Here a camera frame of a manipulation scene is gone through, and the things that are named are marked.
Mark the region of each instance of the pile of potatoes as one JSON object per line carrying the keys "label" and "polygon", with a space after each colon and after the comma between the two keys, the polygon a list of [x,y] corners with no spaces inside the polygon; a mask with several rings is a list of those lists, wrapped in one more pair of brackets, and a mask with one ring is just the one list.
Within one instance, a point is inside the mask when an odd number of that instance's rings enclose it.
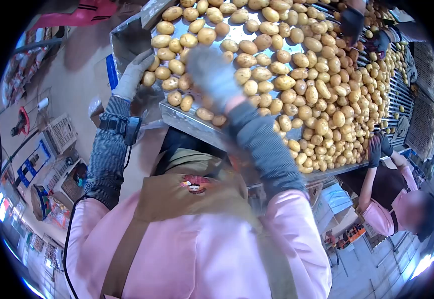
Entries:
{"label": "pile of potatoes", "polygon": [[[162,88],[169,91],[168,102],[189,111],[193,99],[182,96],[191,79],[185,73],[185,62],[190,48],[198,43],[211,45],[217,35],[225,37],[230,21],[250,32],[260,32],[256,39],[239,43],[224,39],[221,47],[227,62],[234,59],[240,66],[234,74],[249,101],[263,115],[274,115],[274,131],[289,147],[299,171],[310,173],[326,171],[345,164],[361,163],[368,158],[368,140],[376,126],[388,127],[390,77],[400,69],[401,55],[391,53],[383,60],[369,54],[371,62],[365,68],[357,67],[361,42],[351,46],[343,38],[340,26],[309,4],[317,0],[180,0],[180,6],[168,8],[157,25],[158,35],[151,43],[158,48],[154,64],[144,75],[143,84],[152,85],[162,79]],[[321,0],[323,3],[338,2]],[[388,10],[368,9],[369,26],[380,25],[380,18],[390,18]],[[249,20],[246,7],[260,10],[266,21]],[[339,3],[340,10],[346,9]],[[207,15],[215,29],[205,28],[205,21],[197,19]],[[189,32],[172,38],[173,20],[183,16],[191,21]],[[339,12],[334,14],[339,19]],[[284,39],[289,44],[302,44],[305,53],[290,53],[282,49]],[[275,60],[261,51],[272,47]],[[160,66],[168,61],[168,67]],[[277,98],[269,93],[279,90]],[[196,111],[199,118],[223,125],[225,117],[215,116],[208,108],[211,100],[202,97],[203,107]],[[287,139],[291,129],[303,129],[302,139]]]}

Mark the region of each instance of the gray sleeve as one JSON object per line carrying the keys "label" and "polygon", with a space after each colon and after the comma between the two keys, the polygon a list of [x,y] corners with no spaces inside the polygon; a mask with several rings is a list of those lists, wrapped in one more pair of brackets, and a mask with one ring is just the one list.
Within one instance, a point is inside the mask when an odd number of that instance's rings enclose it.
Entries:
{"label": "gray sleeve", "polygon": [[268,199],[290,189],[306,192],[288,147],[273,131],[271,116],[260,116],[244,102],[232,109],[228,118],[231,134],[240,148],[250,153]]}
{"label": "gray sleeve", "polygon": [[[100,118],[112,116],[125,119],[129,116],[129,108],[130,103],[128,101],[111,96],[109,104]],[[109,210],[118,204],[121,185],[124,182],[126,153],[127,146],[121,135],[96,129],[96,136],[90,152],[84,199],[95,198]]]}

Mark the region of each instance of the pink uniform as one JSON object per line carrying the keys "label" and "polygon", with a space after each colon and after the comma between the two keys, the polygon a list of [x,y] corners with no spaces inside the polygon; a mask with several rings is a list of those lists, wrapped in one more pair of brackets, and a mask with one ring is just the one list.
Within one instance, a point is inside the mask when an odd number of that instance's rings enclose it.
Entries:
{"label": "pink uniform", "polygon": [[[408,187],[411,191],[418,190],[415,179],[411,174],[409,166],[405,166],[401,169],[401,174],[406,180]],[[402,211],[405,209],[405,194],[406,190],[401,190],[400,194],[395,198],[392,203],[392,207],[396,214],[396,220],[398,221],[399,230],[405,230],[405,227],[400,223],[404,223]],[[365,220],[373,227],[373,229],[384,236],[391,236],[394,234],[393,220],[390,215],[390,211],[382,207],[378,202],[372,199],[366,211],[363,213]]]}
{"label": "pink uniform", "polygon": [[[80,299],[99,298],[112,256],[140,193],[109,211],[95,199],[76,206],[67,271]],[[286,254],[299,298],[327,298],[331,270],[308,195],[276,195],[260,218]],[[152,222],[131,265],[122,298],[271,298],[249,223],[226,214]]]}

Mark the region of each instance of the worker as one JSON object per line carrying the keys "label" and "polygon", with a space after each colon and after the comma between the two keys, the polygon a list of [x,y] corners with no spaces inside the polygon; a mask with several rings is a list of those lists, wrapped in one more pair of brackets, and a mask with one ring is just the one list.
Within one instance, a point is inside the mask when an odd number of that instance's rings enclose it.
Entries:
{"label": "worker", "polygon": [[[398,169],[380,162],[389,156]],[[393,150],[388,138],[376,133],[369,141],[368,167],[339,175],[358,196],[366,222],[384,236],[409,231],[423,242],[434,230],[434,196],[418,190],[406,158]]]}
{"label": "worker", "polygon": [[[227,116],[230,137],[260,174],[266,212],[252,213],[242,176],[227,159],[181,142],[187,137],[163,152],[160,171],[144,178],[140,190],[119,201],[124,139],[97,128],[85,195],[74,207],[66,241],[73,295],[327,298],[328,257],[302,177],[273,132],[273,117],[261,117],[250,105],[232,65],[218,53],[195,48],[189,57],[194,84],[214,99],[215,113]],[[129,116],[153,61],[149,49],[127,66],[101,119]]]}

